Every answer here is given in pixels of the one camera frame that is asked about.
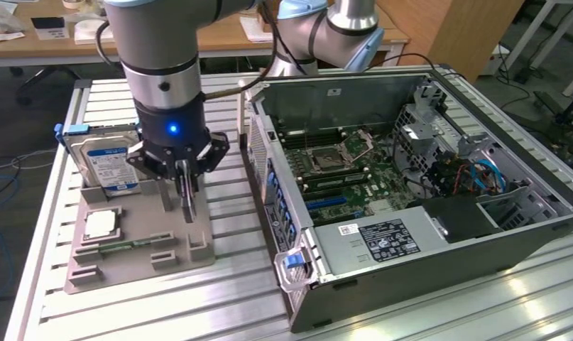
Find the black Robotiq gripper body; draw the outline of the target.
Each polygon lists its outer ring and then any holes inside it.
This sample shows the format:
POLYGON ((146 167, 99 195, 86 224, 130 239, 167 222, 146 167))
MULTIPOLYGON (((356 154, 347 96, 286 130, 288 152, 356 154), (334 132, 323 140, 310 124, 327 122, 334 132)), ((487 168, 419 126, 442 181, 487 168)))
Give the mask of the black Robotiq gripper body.
POLYGON ((135 104, 144 148, 159 159, 159 174, 171 180, 178 178, 175 162, 194 159, 211 141, 206 127, 204 93, 198 93, 186 105, 171 109, 147 107, 138 100, 135 104))

